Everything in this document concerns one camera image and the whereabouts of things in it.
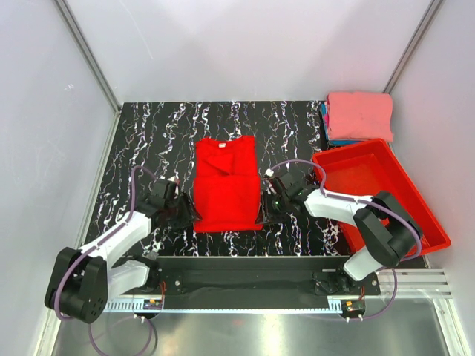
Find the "red t shirt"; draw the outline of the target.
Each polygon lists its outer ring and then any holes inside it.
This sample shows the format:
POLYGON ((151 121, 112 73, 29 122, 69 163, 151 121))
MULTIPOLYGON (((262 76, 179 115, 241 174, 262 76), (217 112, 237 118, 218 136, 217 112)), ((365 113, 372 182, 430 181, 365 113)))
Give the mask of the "red t shirt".
POLYGON ((201 220, 197 233, 260 231, 261 178, 256 141, 242 136, 232 141, 205 138, 196 144, 194 204, 201 220))

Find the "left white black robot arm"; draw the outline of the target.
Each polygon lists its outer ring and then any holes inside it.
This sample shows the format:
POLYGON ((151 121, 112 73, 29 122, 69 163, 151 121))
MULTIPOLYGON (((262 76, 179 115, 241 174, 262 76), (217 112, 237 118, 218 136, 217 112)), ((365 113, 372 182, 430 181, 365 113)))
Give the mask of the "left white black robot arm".
POLYGON ((133 289, 155 289, 160 283, 157 259, 127 258, 126 253, 161 225, 183 230, 200 218, 175 179, 159 179, 148 193, 131 198, 129 212, 112 228, 80 248, 66 247, 57 254, 44 304, 59 319, 91 324, 109 300, 133 289))

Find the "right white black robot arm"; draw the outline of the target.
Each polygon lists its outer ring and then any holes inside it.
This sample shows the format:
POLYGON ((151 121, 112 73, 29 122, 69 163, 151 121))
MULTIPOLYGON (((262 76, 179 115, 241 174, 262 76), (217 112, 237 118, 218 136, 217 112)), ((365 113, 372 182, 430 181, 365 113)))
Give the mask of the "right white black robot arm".
POLYGON ((357 228, 364 246, 343 264, 337 275, 360 282, 383 268, 395 268, 422 251, 422 230, 388 191, 375 196, 335 193, 315 185, 302 185, 287 171, 268 169, 270 186, 262 193, 257 224, 273 224, 287 214, 325 218, 357 228))

